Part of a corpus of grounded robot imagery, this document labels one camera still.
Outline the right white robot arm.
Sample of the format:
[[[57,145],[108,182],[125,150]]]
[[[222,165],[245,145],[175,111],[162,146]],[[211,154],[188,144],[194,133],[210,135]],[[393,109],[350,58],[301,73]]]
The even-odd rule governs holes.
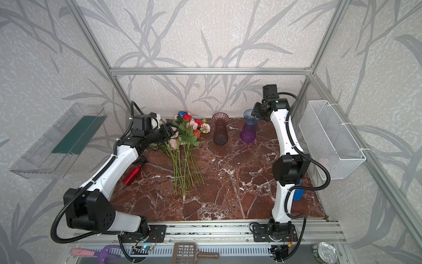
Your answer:
[[[276,181],[276,200],[271,211],[271,218],[266,224],[252,223],[250,230],[255,242],[301,242],[293,220],[307,217],[304,214],[292,215],[293,195],[297,190],[318,191],[330,184],[331,175],[327,168],[305,154],[298,142],[291,122],[294,106],[285,98],[285,92],[279,92],[275,84],[265,85],[262,89],[263,99],[257,102],[252,115],[272,122],[280,145],[280,157],[273,163],[272,173]],[[318,187],[300,185],[310,164],[320,168],[326,176],[325,182]]]

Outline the purple glass vase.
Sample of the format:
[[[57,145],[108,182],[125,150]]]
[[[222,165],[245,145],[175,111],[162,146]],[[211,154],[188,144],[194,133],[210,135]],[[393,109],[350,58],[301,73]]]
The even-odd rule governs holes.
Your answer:
[[[259,119],[252,113],[252,110],[247,110],[244,112],[245,122],[242,126],[240,134],[240,139],[247,144],[256,140],[257,124]]]

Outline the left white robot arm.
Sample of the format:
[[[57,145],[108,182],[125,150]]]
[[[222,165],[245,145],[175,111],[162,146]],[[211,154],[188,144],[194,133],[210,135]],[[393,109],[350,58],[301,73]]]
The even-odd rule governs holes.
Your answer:
[[[176,134],[176,126],[157,113],[135,115],[140,108],[130,104],[130,124],[115,142],[107,162],[81,187],[64,194],[64,207],[52,223],[50,236],[58,244],[72,243],[92,235],[130,233],[147,238],[147,218],[118,212],[110,203],[113,191],[132,165],[143,166],[143,152],[152,144],[163,144]]]

